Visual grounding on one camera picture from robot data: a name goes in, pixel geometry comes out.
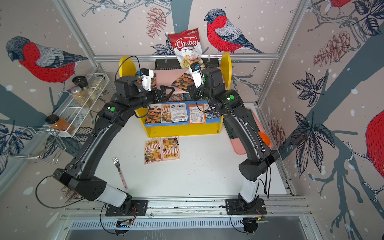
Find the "black orange marigold seed bag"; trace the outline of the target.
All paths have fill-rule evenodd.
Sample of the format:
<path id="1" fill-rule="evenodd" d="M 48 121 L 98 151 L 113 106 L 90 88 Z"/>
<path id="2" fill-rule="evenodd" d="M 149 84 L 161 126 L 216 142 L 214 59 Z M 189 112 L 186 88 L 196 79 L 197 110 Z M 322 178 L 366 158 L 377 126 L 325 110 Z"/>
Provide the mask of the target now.
<path id="1" fill-rule="evenodd" d="M 171 86 L 175 89 L 182 90 L 184 92 L 188 91 L 188 86 L 194 84 L 193 77 L 190 74 L 184 73 L 178 79 L 176 79 Z"/>

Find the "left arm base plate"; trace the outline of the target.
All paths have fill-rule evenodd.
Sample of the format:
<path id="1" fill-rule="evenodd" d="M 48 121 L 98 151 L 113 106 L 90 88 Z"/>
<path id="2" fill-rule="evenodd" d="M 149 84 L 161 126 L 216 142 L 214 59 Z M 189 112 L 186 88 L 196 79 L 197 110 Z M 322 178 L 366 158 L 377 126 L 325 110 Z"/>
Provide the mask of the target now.
<path id="1" fill-rule="evenodd" d="M 148 200 L 126 200 L 120 207 L 108 205 L 106 217 L 145 216 Z"/>

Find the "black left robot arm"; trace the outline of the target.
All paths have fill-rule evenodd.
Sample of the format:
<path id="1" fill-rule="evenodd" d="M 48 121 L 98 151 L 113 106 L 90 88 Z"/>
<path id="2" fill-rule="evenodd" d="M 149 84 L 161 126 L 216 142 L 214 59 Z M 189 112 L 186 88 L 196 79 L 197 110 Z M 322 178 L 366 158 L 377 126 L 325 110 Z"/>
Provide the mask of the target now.
<path id="1" fill-rule="evenodd" d="M 115 86 L 117 92 L 98 113 L 91 136 L 64 169 L 55 170 L 53 178 L 86 200 L 130 210 L 132 197 L 95 177 L 95 172 L 110 143 L 136 110 L 167 102 L 175 89 L 160 86 L 147 91 L 136 76 L 123 76 Z"/>

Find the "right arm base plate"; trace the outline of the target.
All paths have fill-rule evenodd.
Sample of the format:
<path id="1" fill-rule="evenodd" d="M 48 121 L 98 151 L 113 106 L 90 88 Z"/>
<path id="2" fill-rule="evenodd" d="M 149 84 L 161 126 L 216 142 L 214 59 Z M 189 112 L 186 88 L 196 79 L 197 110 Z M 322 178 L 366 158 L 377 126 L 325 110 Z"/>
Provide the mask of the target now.
<path id="1" fill-rule="evenodd" d="M 264 199 L 255 199 L 246 203 L 239 199 L 226 199 L 225 208 L 228 215 L 266 215 L 266 204 Z"/>

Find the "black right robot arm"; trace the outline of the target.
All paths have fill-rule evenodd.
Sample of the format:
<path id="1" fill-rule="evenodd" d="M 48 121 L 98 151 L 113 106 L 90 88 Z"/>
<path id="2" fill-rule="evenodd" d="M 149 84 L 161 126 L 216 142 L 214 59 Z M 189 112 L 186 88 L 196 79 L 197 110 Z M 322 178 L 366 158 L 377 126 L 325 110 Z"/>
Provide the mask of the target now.
<path id="1" fill-rule="evenodd" d="M 253 114 L 248 112 L 237 91 L 227 90 L 220 69 L 195 66 L 190 72 L 194 82 L 187 89 L 192 100 L 206 100 L 209 107 L 232 127 L 246 151 L 247 159 L 239 165 L 244 181 L 235 209 L 249 211 L 259 197 L 261 178 L 270 176 L 268 172 L 279 153 L 272 150 L 251 125 Z"/>

